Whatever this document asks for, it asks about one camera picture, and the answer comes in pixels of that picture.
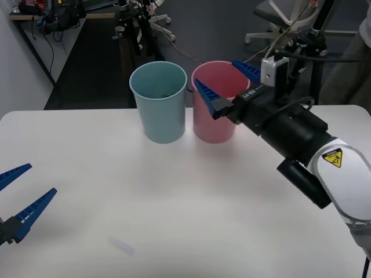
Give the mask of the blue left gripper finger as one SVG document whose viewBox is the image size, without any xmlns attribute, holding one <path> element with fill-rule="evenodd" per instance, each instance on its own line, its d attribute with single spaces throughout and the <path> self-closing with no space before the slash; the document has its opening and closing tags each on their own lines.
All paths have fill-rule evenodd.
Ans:
<svg viewBox="0 0 371 278">
<path fill-rule="evenodd" d="M 57 189 L 52 188 L 24 210 L 1 223 L 1 245 L 5 242 L 20 243 L 56 193 Z"/>
<path fill-rule="evenodd" d="M 14 180 L 19 178 L 22 174 L 32 168 L 32 165 L 27 163 L 16 167 L 9 171 L 0 174 L 0 191 L 10 185 Z"/>
</svg>

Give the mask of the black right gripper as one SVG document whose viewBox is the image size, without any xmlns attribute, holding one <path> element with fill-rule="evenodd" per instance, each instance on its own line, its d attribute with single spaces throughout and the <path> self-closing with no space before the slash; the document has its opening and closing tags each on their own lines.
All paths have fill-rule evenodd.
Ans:
<svg viewBox="0 0 371 278">
<path fill-rule="evenodd" d="M 263 122 L 279 108 L 288 104 L 287 93 L 282 96 L 274 87 L 261 84 L 261 70 L 241 61 L 232 61 L 232 66 L 247 77 L 254 85 L 237 95 L 232 102 L 195 79 L 194 85 L 206 104 L 211 117 L 216 120 L 226 117 L 235 125 L 243 124 L 255 135 L 263 130 Z"/>
</svg>

